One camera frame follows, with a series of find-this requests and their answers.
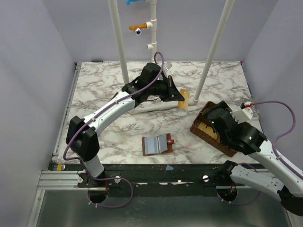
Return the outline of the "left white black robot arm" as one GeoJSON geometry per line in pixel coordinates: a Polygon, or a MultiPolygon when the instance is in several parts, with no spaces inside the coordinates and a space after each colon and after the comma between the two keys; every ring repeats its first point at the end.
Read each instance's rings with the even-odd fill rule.
{"type": "Polygon", "coordinates": [[[149,62],[140,76],[125,84],[102,108],[84,118],[74,116],[70,120],[66,144],[77,154],[92,177],[98,178],[104,172],[98,158],[98,136],[117,118],[135,109],[150,96],[158,96],[163,102],[185,100],[172,76],[167,76],[159,65],[149,62]]]}

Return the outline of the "brown leather card holder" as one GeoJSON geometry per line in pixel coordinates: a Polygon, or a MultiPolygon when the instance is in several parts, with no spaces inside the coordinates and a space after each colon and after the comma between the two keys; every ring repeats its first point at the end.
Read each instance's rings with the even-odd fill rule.
{"type": "Polygon", "coordinates": [[[170,133],[159,136],[142,137],[143,156],[164,155],[173,152],[174,140],[170,133]]]}

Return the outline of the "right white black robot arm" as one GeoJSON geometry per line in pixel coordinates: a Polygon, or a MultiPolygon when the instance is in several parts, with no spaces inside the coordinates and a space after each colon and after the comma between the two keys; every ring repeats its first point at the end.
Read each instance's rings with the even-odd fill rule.
{"type": "Polygon", "coordinates": [[[261,131],[246,123],[253,116],[251,107],[254,105],[253,102],[242,103],[239,110],[232,111],[221,101],[203,112],[223,145],[258,161],[273,174],[272,177],[265,176],[228,162],[227,175],[234,183],[266,193],[278,200],[287,211],[302,216],[303,171],[276,148],[276,142],[294,129],[294,112],[290,112],[293,119],[291,128],[270,141],[261,131]]]}

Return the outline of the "gold credit card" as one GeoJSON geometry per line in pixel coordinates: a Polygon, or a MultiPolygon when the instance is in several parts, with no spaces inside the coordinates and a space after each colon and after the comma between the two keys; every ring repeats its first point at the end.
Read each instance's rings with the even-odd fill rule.
{"type": "Polygon", "coordinates": [[[180,93],[184,97],[184,101],[178,101],[178,107],[187,110],[189,104],[189,92],[184,89],[181,89],[180,93]]]}

